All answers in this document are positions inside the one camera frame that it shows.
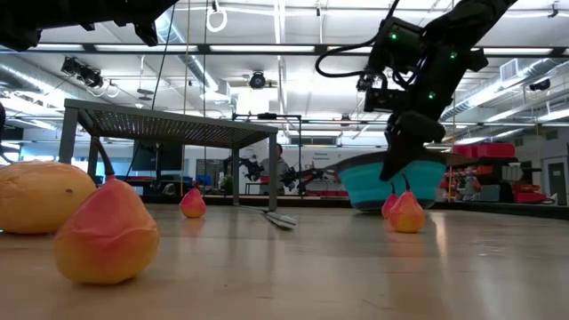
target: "light fixture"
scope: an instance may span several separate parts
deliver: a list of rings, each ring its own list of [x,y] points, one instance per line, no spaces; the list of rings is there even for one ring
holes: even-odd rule
[[[522,130],[524,130],[524,129],[510,130],[510,131],[508,131],[508,132],[500,133],[500,134],[494,136],[494,138],[504,138],[504,137],[508,137],[509,135],[512,135],[512,134],[514,134],[514,133],[521,132]]]
[[[20,150],[20,145],[17,145],[15,143],[2,142],[2,147],[15,148],[15,149]]]
[[[21,124],[33,125],[33,126],[36,126],[36,127],[38,127],[38,128],[47,129],[47,130],[55,130],[55,129],[57,129],[57,128],[55,128],[53,125],[48,124],[48,123],[43,122],[43,121],[39,121],[39,120],[25,121],[25,120],[13,119],[12,121],[14,121],[14,122],[19,122],[19,123],[21,123]]]
[[[512,55],[512,54],[542,55],[542,54],[550,54],[552,51],[553,51],[552,48],[484,48],[485,54],[494,54],[494,55]]]
[[[341,47],[339,47],[339,46],[329,46],[329,47],[328,47],[328,51],[334,50],[334,49],[338,49],[338,48],[341,48]],[[355,53],[371,53],[371,52],[372,52],[372,47],[363,47],[363,48],[357,48],[357,49],[353,49],[353,50],[348,50],[348,51],[345,51],[345,52],[342,52],[342,53],[352,53],[352,54],[355,54]]]
[[[486,121],[487,122],[494,122],[494,121],[498,121],[504,118],[507,118],[509,116],[514,115],[516,112],[514,110],[508,110],[508,111],[504,111],[504,112],[500,112],[499,114],[495,115],[495,116],[491,116],[489,117]]]
[[[81,52],[84,48],[81,44],[38,44],[37,47],[31,47],[29,51],[73,51]]]
[[[144,44],[96,44],[98,52],[164,52],[165,44],[149,47]],[[197,45],[168,44],[168,52],[197,52]]]
[[[210,45],[212,52],[314,52],[314,45]]]
[[[488,137],[465,138],[465,139],[456,141],[456,144],[459,146],[463,146],[463,145],[468,145],[468,144],[472,144],[472,143],[477,143],[479,141],[486,140],[486,139],[488,139]]]
[[[545,116],[540,116],[538,118],[538,121],[551,121],[551,120],[557,120],[557,119],[561,119],[561,118],[568,117],[568,116],[569,116],[569,109],[564,109],[564,110],[551,112]]]
[[[205,94],[200,94],[199,97],[205,100],[205,102],[229,102],[231,100],[231,98],[225,94],[217,92],[206,92]]]

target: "teal bowl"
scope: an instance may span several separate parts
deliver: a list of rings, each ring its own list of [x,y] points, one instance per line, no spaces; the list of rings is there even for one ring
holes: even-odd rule
[[[388,182],[380,180],[387,151],[355,156],[336,164],[336,172],[349,193],[352,206],[361,211],[378,211],[389,195],[391,182],[397,195],[405,192],[405,179],[419,204],[427,209],[435,203],[437,189],[445,175],[446,161],[440,154],[427,153],[408,164]]]

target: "door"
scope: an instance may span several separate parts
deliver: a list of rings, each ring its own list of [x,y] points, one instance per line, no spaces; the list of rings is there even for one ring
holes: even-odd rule
[[[549,192],[557,194],[557,204],[567,205],[567,190],[565,187],[565,163],[548,165]]]

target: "red container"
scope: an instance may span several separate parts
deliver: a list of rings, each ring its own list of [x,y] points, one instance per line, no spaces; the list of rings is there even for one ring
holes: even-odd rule
[[[474,146],[454,146],[453,153],[465,157],[478,157],[477,148]]]
[[[478,157],[516,157],[516,147],[511,143],[485,143],[477,147]]]

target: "wooden table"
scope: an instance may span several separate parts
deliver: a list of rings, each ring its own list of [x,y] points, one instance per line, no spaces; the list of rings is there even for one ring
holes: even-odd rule
[[[569,222],[431,212],[419,235],[381,217],[282,208],[292,232],[254,211],[185,220],[149,207],[162,240],[138,279],[62,278],[51,236],[0,234],[2,319],[566,319]]]

